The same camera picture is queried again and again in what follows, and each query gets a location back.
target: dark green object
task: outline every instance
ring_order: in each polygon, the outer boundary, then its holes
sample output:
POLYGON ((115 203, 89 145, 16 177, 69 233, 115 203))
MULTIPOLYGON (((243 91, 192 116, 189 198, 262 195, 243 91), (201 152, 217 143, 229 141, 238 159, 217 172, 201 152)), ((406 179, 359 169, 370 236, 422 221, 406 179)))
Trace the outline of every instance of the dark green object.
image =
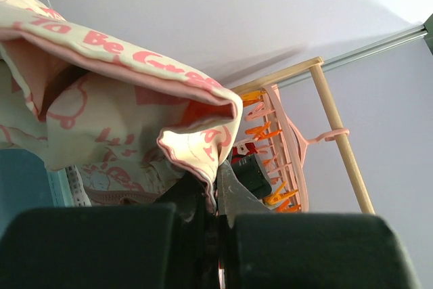
POLYGON ((271 180, 257 154, 249 155, 231 165, 239 182, 258 199, 272 192, 271 180))
POLYGON ((371 215, 240 215, 226 254, 228 289, 420 288, 396 236, 371 215))

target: pink fabric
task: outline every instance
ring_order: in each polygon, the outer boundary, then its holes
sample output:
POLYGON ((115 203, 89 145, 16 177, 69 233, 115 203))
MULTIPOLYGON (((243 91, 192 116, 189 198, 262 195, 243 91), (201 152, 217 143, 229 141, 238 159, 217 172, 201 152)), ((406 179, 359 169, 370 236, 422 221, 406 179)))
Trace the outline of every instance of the pink fabric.
POLYGON ((212 210, 241 99, 198 70, 43 8, 0 3, 0 148, 30 150, 51 170, 75 164, 101 204, 153 198, 187 170, 206 182, 212 210))

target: white wall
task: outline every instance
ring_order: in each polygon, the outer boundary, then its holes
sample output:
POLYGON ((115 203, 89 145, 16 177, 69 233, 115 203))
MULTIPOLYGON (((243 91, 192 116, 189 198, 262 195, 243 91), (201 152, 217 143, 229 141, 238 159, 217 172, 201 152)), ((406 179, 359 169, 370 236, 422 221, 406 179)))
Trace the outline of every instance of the white wall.
POLYGON ((225 85, 317 55, 330 59, 433 12, 430 0, 50 1, 67 20, 173 57, 225 85))
MULTIPOLYGON (((423 40, 326 72, 377 214, 433 284, 433 56, 423 40)), ((329 130, 311 79, 280 91, 306 137, 329 130)), ((304 166, 312 211, 359 211, 336 144, 312 145, 304 166)))

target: wooden rod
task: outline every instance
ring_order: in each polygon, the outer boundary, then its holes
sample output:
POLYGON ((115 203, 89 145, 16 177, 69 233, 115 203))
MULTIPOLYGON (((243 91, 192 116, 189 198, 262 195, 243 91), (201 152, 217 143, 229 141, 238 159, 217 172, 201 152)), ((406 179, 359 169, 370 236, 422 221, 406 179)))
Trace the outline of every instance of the wooden rod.
MULTIPOLYGON (((320 64, 310 68, 311 76, 319 93, 320 100, 325 109, 325 113, 332 130, 343 129, 343 123, 336 107, 336 103, 332 97, 331 91, 323 74, 320 64)), ((341 157, 346 167, 350 182, 352 183, 355 196, 357 197, 359 206, 363 213, 374 214, 373 204, 365 187, 363 177, 359 171, 355 155, 353 154, 347 135, 341 134, 335 136, 335 140, 340 151, 341 157)))
POLYGON ((256 91, 257 89, 261 89, 266 85, 275 84, 280 81, 284 81, 290 77, 296 76, 302 72, 307 71, 310 67, 322 64, 323 59, 321 57, 316 57, 299 64, 295 64, 294 66, 290 66, 288 68, 279 70, 274 72, 268 76, 264 76, 262 78, 256 79, 255 81, 250 81, 249 83, 237 86, 232 89, 232 92, 243 95, 247 94, 251 91, 256 91))

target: white ceiling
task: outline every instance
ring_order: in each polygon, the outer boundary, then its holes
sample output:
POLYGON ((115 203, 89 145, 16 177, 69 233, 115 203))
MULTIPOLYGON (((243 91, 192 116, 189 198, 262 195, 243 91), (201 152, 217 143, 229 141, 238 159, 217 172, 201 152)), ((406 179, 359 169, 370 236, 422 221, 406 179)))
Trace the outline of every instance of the white ceiling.
POLYGON ((69 21, 168 55, 231 86, 316 55, 352 51, 417 26, 433 12, 431 0, 50 2, 69 21))

